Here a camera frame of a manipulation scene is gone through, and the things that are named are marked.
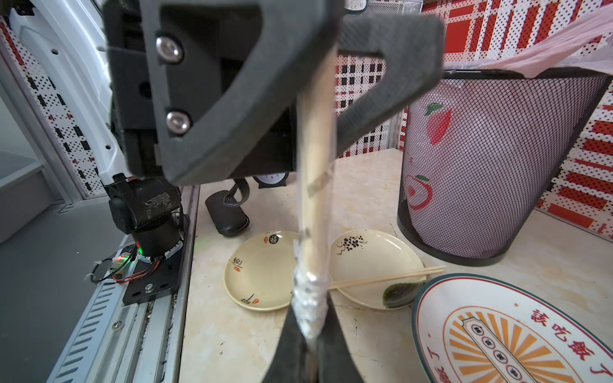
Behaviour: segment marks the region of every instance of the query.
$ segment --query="small dish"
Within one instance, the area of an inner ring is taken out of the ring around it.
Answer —
[[[294,232],[267,232],[246,240],[228,260],[224,287],[244,308],[272,311],[287,307],[296,268]]]
[[[409,245],[378,230],[352,230],[338,236],[331,245],[330,276],[335,282],[400,274],[423,267]],[[413,302],[425,280],[425,276],[418,276],[344,287],[339,291],[362,306],[398,309]]]
[[[437,277],[413,305],[413,339],[436,382],[599,382],[613,352],[556,307],[474,274]]]

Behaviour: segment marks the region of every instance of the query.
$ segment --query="black mesh trash can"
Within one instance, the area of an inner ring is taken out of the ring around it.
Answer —
[[[577,68],[536,78],[450,70],[409,108],[398,226],[455,264],[498,262],[611,82]]]

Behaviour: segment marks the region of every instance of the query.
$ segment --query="clock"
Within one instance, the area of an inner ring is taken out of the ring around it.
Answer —
[[[289,173],[273,173],[265,175],[253,176],[253,179],[259,184],[258,188],[276,188],[277,186],[285,186],[285,180]]]
[[[345,9],[349,13],[362,13],[366,9],[368,0],[345,0]]]

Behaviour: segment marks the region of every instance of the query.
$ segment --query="orange sunburst pattern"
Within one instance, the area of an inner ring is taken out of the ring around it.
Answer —
[[[538,334],[521,322],[487,308],[462,308],[452,313],[445,323],[443,338],[447,356],[460,382],[503,383],[493,362],[473,341],[463,321],[475,318],[503,344],[530,377],[522,381],[537,383],[583,382],[568,362]]]

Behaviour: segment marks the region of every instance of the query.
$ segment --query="ceramic plate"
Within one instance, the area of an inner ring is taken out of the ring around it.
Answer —
[[[268,232],[246,240],[228,260],[224,286],[240,306],[271,311],[289,305],[296,268],[292,232]]]
[[[346,232],[334,240],[331,247],[330,276],[333,281],[375,278],[424,267],[409,245],[377,230]],[[362,306],[385,310],[411,304],[424,283],[425,276],[420,276],[339,291]]]
[[[431,280],[413,306],[413,337],[432,382],[613,381],[613,353],[583,326],[479,275]]]

